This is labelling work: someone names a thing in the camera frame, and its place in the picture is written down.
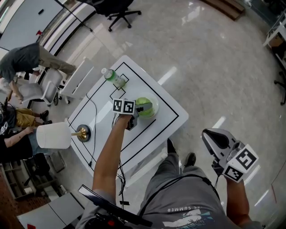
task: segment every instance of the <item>lamp base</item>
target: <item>lamp base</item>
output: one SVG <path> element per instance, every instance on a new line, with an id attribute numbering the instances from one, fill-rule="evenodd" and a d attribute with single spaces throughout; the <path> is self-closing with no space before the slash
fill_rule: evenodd
<path id="1" fill-rule="evenodd" d="M 71 135 L 77 136 L 77 139 L 81 142 L 87 142 L 91 136 L 90 128 L 88 125 L 79 125 L 76 133 L 72 133 Z"/>

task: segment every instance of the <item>khaki pants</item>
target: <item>khaki pants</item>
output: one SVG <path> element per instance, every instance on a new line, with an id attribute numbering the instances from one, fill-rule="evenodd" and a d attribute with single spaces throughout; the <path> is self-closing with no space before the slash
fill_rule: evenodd
<path id="1" fill-rule="evenodd" d="M 53 68 L 60 70 L 67 75 L 72 75 L 73 72 L 76 70 L 75 66 L 68 64 L 57 58 L 56 56 L 49 53 L 45 48 L 40 46 L 40 60 L 39 64 L 46 67 L 46 68 Z"/>
<path id="2" fill-rule="evenodd" d="M 16 108 L 16 126 L 26 128 L 35 126 L 36 117 L 28 108 Z"/>

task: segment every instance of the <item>lamp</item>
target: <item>lamp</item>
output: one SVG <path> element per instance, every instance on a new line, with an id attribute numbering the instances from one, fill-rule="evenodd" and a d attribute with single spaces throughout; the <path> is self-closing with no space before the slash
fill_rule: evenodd
<path id="1" fill-rule="evenodd" d="M 71 133 L 69 126 L 62 123 L 53 123 L 37 128 L 37 142 L 41 148 L 68 148 L 71 145 L 72 136 L 77 136 L 81 142 L 90 139 L 91 132 L 87 125 L 79 125 L 76 133 Z"/>

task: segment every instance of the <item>black office chair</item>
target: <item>black office chair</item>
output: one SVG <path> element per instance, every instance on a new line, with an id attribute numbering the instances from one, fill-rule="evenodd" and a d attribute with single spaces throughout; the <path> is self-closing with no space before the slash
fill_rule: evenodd
<path id="1" fill-rule="evenodd" d="M 108 28 L 108 31 L 111 32 L 111 27 L 120 19 L 123 18 L 127 24 L 128 28 L 131 28 L 131 24 L 126 19 L 126 15 L 137 13 L 141 15 L 141 11 L 128 11 L 128 6 L 133 2 L 133 0 L 79 0 L 80 2 L 85 2 L 93 6 L 98 14 L 103 14 L 108 17 L 108 20 L 111 20 L 113 17 L 116 17 L 115 20 L 111 23 Z"/>

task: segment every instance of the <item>blue jeans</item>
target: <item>blue jeans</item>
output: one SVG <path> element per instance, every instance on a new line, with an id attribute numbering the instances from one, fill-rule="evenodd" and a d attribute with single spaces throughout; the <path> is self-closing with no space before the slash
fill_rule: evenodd
<path id="1" fill-rule="evenodd" d="M 54 149 L 54 148 L 41 148 L 37 142 L 36 131 L 33 134 L 29 134 L 28 138 L 32 146 L 33 155 L 37 153 L 43 153 L 48 156 L 48 155 L 51 155 L 51 153 L 57 151 L 57 149 Z"/>

